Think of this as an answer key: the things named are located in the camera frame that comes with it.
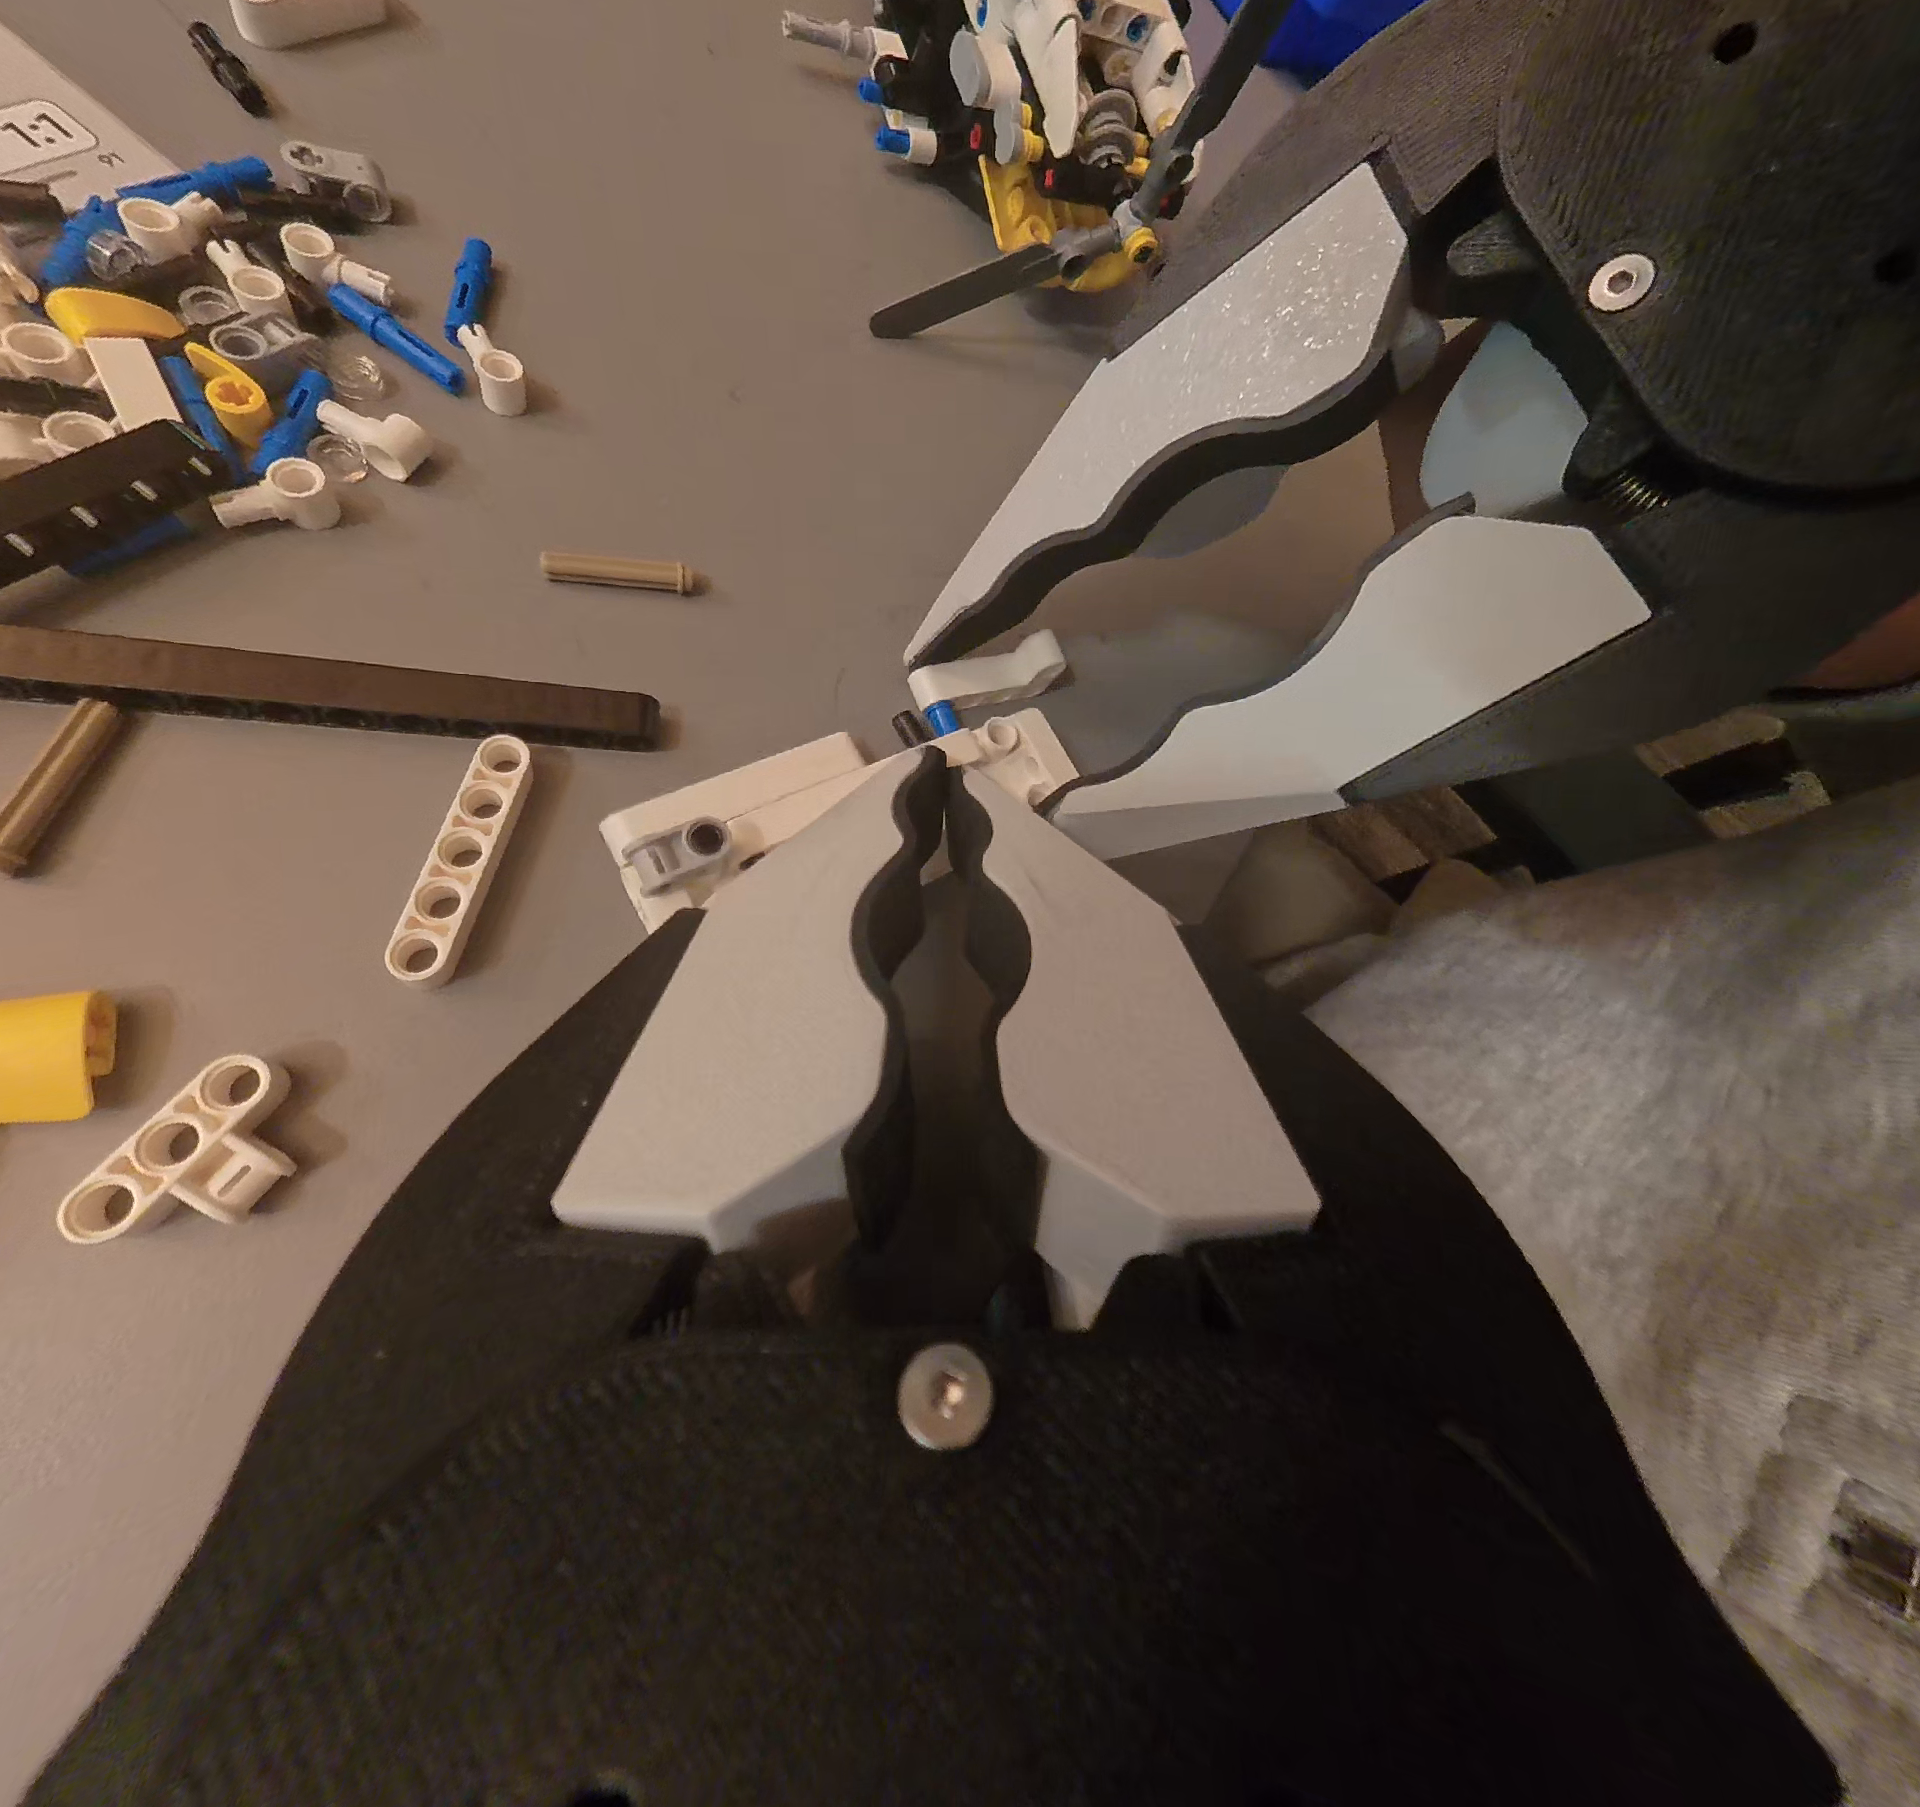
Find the white liftarm with blue pin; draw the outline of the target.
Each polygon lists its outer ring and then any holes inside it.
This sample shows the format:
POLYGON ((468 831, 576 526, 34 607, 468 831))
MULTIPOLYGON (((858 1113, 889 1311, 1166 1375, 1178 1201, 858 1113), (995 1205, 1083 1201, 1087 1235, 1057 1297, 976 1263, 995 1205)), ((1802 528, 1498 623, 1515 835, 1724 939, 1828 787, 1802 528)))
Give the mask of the white liftarm with blue pin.
POLYGON ((1037 629, 1006 653, 915 667, 905 675, 911 713, 926 737, 960 731, 973 709, 1027 703, 1057 685, 1068 657, 1049 629, 1037 629))

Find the tan ridged lego pin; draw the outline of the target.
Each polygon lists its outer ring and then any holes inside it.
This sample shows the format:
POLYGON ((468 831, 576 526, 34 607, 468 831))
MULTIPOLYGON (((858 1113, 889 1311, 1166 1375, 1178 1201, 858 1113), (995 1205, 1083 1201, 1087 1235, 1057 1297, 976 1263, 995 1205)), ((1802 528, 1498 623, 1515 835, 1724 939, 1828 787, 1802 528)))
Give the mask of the tan ridged lego pin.
POLYGON ((691 597, 703 591, 695 569, 680 561, 541 549, 540 575, 552 583, 636 589, 691 597))

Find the white five-hole lego beam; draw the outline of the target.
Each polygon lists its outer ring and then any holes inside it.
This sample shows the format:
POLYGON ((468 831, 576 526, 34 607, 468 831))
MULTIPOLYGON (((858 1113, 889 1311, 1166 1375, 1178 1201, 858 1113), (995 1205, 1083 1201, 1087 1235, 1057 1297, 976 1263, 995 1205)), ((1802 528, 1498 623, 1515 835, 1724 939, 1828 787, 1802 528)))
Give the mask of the white five-hole lego beam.
POLYGON ((459 969, 529 781, 524 739, 496 733, 476 747, 385 945, 401 985, 433 989, 459 969))

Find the long black lego strip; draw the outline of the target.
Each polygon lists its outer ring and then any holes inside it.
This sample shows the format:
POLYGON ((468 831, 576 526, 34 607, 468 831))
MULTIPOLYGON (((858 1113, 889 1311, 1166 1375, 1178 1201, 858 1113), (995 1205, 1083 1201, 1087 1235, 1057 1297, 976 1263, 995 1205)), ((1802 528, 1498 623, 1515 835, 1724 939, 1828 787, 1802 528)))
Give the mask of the long black lego strip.
POLYGON ((218 645, 3 625, 3 699, 98 699, 131 713, 650 751, 653 695, 470 671, 331 661, 218 645))

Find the lego plane model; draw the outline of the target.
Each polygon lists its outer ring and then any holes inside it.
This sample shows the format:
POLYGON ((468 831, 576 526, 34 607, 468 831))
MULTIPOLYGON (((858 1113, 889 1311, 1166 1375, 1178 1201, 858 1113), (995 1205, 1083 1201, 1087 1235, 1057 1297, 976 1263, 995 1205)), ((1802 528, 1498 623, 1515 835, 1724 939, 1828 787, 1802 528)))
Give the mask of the lego plane model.
POLYGON ((876 150, 976 174, 995 256, 870 318, 902 340, 1027 290, 1152 272, 1204 140, 1295 0, 1244 0, 1194 72, 1187 0, 871 0, 871 20, 785 12, 779 32, 860 70, 876 150))

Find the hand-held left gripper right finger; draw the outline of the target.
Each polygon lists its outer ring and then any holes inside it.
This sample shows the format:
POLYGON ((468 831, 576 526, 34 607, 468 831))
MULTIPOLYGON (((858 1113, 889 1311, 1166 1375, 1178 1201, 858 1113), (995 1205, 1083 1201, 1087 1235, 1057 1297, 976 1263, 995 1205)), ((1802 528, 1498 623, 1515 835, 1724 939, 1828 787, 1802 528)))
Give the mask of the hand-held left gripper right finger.
POLYGON ((1319 1195, 1170 913, 982 769, 945 835, 1053 1323, 1087 1329, 1140 1257, 1307 1229, 1319 1195))

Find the instruction booklet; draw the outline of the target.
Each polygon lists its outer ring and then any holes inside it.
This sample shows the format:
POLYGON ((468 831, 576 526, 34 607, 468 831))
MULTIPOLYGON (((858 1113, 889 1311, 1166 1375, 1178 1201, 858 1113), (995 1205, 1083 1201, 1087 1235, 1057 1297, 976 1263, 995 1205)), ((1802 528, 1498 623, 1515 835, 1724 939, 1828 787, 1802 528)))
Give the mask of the instruction booklet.
POLYGON ((44 188, 57 222, 94 196, 180 170, 10 28, 2 28, 2 184, 44 188))

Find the pile of small lego pieces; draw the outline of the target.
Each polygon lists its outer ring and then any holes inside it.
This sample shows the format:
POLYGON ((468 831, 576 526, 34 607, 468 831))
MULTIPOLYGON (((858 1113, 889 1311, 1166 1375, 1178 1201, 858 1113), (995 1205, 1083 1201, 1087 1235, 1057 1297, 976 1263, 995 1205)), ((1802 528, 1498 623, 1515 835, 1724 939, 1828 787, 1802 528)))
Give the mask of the pile of small lego pieces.
POLYGON ((227 456, 236 486, 49 571, 89 577, 224 530, 330 530, 345 486, 409 482, 430 434, 385 410, 387 372, 520 418, 529 382, 483 326, 493 256, 468 238, 441 338, 351 248, 394 196, 366 156, 290 140, 94 196, 57 222, 44 188, 3 186, 3 480, 151 422, 227 456))

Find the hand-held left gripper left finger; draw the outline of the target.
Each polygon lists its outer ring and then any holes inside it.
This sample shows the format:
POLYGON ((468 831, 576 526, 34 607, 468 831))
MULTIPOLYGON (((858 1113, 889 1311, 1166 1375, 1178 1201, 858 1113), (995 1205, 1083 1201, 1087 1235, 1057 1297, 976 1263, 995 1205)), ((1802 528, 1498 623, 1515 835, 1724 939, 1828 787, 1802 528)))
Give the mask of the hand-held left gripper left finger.
POLYGON ((887 1239, 913 1151, 893 985, 945 809, 945 755, 893 755, 700 911, 555 1219, 725 1251, 844 1209, 863 1243, 887 1239))

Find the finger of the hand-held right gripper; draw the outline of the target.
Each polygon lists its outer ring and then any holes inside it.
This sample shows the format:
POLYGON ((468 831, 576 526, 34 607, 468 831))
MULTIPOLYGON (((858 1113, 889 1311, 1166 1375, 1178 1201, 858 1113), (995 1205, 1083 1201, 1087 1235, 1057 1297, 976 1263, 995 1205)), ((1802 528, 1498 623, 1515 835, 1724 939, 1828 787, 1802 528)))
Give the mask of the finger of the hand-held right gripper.
POLYGON ((941 665, 1142 549, 1207 484, 1318 458, 1430 370, 1409 236, 1358 164, 1098 366, 904 651, 941 665))
POLYGON ((1098 859, 1333 811, 1369 771, 1653 613, 1594 530, 1452 514, 1361 567, 1309 639, 1168 611, 1068 639, 1051 823, 1098 859))

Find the black lego pin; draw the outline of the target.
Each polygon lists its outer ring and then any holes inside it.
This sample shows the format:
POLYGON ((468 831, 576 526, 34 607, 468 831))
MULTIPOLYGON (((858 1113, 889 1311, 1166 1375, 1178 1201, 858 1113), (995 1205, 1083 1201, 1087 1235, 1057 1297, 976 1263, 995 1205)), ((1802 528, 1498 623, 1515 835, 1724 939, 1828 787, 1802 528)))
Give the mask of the black lego pin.
POLYGON ((273 114, 273 106, 252 68, 222 40, 212 24, 200 20, 187 24, 185 40, 208 76, 250 118, 263 120, 273 114))

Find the white T-shaped lego beam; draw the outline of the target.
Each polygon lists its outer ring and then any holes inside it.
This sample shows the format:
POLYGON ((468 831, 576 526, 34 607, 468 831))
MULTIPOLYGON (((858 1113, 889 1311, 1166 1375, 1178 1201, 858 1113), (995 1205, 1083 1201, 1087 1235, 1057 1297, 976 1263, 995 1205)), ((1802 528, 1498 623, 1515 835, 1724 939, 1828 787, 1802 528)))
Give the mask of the white T-shaped lego beam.
POLYGON ((202 1067, 61 1199, 60 1237, 96 1245, 153 1229, 174 1211, 243 1221, 297 1163, 260 1125, 291 1089, 280 1063, 227 1053, 202 1067))

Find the white lego beam assembly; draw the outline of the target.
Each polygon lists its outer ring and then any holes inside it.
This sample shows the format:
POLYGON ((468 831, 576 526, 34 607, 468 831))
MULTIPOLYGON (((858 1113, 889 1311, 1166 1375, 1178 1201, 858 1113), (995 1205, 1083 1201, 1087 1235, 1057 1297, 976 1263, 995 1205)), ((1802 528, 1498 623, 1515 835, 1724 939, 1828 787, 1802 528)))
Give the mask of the white lego beam assembly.
MULTIPOLYGON (((1078 775, 1037 709, 957 727, 930 745, 956 767, 983 771, 1032 809, 1078 775)), ((652 933, 671 913, 703 907, 876 771, 858 741, 833 733, 611 811, 598 833, 640 929, 652 933)))

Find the tan lego axle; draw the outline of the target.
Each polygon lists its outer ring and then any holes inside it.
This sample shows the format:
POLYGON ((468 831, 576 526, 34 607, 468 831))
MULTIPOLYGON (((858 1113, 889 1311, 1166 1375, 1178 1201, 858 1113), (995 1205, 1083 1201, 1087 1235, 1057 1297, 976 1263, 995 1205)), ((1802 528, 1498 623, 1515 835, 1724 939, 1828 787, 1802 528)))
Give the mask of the tan lego axle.
POLYGON ((3 877, 26 871, 38 841, 116 737, 122 719, 116 705, 88 697, 73 703, 60 721, 2 803, 3 877))

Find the yellow lego panel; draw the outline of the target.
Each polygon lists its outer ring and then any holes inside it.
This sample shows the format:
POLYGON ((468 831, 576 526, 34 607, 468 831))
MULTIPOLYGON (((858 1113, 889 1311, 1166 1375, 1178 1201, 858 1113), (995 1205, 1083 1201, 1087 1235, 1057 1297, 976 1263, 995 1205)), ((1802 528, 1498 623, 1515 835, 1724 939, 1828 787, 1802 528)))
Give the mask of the yellow lego panel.
POLYGON ((2 1003, 2 1123, 68 1123, 94 1111, 96 1081, 116 1063, 117 1009, 107 993, 71 991, 2 1003))

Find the black holed lego beam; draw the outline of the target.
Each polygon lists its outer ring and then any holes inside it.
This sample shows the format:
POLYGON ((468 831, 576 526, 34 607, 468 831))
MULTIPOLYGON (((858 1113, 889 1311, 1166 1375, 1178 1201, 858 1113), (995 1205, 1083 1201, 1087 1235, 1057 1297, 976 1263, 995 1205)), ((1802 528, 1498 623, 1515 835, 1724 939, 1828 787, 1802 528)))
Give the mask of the black holed lego beam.
POLYGON ((2 585, 120 545, 236 486, 227 456, 151 422, 2 482, 2 585))

